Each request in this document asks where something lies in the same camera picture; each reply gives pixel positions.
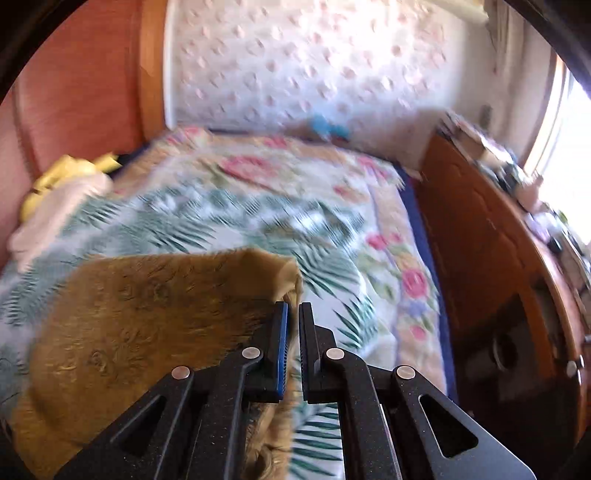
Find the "green leaf pattern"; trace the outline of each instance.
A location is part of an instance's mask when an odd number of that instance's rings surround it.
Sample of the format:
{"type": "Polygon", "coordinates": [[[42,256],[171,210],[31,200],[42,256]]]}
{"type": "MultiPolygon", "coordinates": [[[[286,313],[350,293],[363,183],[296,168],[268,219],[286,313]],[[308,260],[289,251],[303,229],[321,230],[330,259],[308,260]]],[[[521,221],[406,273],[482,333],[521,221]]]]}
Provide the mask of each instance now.
{"type": "MultiPolygon", "coordinates": [[[[216,168],[213,173],[215,185],[235,183],[226,182],[216,168]]],[[[19,274],[14,264],[7,265],[0,279],[0,414],[8,416],[18,398],[29,345],[55,293],[78,265],[97,255],[203,253],[244,246],[289,255],[303,275],[303,300],[312,302],[317,324],[331,328],[341,348],[365,356],[378,338],[392,336],[384,325],[392,321],[399,301],[400,272],[363,253],[366,231],[374,228],[373,211],[208,185],[187,179],[126,200],[91,198],[28,271],[19,274]]],[[[301,379],[299,362],[292,375],[301,379]]],[[[342,478],[336,405],[302,402],[294,410],[293,425],[290,478],[342,478]]]]}

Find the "textured wallpaper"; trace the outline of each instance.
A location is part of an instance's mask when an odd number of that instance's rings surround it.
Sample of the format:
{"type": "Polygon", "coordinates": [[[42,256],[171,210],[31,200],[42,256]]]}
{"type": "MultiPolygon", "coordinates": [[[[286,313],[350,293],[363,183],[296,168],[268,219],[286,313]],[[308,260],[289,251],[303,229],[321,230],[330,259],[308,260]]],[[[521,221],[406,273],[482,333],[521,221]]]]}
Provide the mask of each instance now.
{"type": "Polygon", "coordinates": [[[170,0],[167,125],[289,133],[321,114],[393,157],[438,88],[444,42],[413,0],[170,0]]]}

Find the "floral bedspread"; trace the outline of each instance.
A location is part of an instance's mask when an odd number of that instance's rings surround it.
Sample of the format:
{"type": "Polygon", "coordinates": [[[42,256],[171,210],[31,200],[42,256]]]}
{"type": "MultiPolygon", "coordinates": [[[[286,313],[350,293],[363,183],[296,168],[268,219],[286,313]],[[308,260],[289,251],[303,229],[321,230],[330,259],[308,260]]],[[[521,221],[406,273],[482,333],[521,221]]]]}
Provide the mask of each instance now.
{"type": "MultiPolygon", "coordinates": [[[[0,280],[0,413],[27,379],[27,352],[67,276],[93,255],[258,246],[296,258],[304,301],[339,346],[369,364],[416,367],[445,391],[437,292],[392,165],[289,138],[215,136],[184,128],[155,142],[89,199],[48,251],[0,280]]],[[[342,478],[336,405],[294,411],[289,475],[342,478]]]]}

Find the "black metal bracket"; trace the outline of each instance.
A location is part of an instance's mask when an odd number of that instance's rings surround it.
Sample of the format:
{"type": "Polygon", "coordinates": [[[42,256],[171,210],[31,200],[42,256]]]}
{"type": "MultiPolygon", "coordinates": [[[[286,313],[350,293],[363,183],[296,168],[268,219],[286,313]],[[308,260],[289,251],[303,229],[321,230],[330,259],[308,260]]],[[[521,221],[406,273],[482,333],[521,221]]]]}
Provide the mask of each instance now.
{"type": "Polygon", "coordinates": [[[304,399],[337,402],[348,480],[533,480],[532,471],[414,368],[389,372],[336,347],[299,312],[304,399]]]}
{"type": "MultiPolygon", "coordinates": [[[[287,306],[217,367],[177,367],[81,450],[56,480],[236,480],[242,473],[252,402],[279,401],[287,306]]],[[[337,348],[314,325],[311,304],[299,310],[304,399],[336,402],[348,480],[535,480],[504,448],[416,369],[369,367],[337,348]]],[[[577,447],[557,480],[583,472],[591,444],[577,447]]],[[[0,435],[0,478],[34,480],[0,435]]]]}

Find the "blue trim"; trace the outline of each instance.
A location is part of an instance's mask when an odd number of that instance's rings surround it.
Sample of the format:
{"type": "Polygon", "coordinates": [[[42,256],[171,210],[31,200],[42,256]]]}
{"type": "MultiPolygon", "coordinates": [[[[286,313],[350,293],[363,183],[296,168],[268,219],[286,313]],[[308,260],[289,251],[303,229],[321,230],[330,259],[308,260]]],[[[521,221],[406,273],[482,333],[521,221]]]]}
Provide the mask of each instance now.
{"type": "Polygon", "coordinates": [[[437,271],[435,270],[435,262],[431,255],[429,248],[429,241],[427,239],[427,232],[421,217],[421,211],[418,207],[417,198],[414,194],[413,185],[408,174],[398,165],[395,165],[396,171],[404,180],[404,189],[400,191],[402,202],[408,212],[410,225],[413,227],[414,241],[417,244],[421,258],[425,265],[431,272],[437,291],[439,292],[439,341],[441,343],[441,352],[443,354],[443,368],[445,370],[445,378],[447,382],[447,396],[457,403],[457,388],[456,388],[456,373],[453,364],[452,342],[449,336],[449,321],[443,298],[441,296],[441,287],[439,279],[437,278],[437,271]]]}

